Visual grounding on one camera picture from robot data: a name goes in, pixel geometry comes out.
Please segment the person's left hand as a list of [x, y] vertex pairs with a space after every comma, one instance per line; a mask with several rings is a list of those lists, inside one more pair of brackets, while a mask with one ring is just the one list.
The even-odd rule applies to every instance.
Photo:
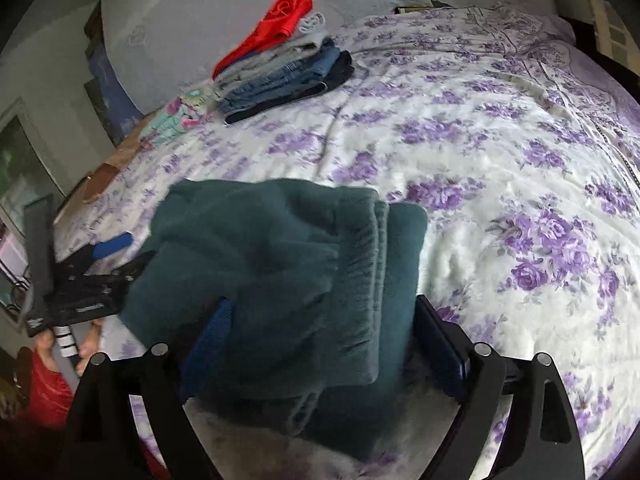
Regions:
[[[85, 368], [91, 357], [99, 351], [100, 336], [103, 320], [98, 318], [92, 321], [92, 326], [82, 344], [78, 347], [78, 356], [80, 361], [76, 365], [76, 373], [79, 377], [84, 374]], [[40, 357], [40, 361], [47, 370], [52, 373], [60, 374], [58, 362], [52, 356], [52, 348], [54, 346], [54, 335], [50, 330], [44, 330], [34, 338], [35, 350]]]

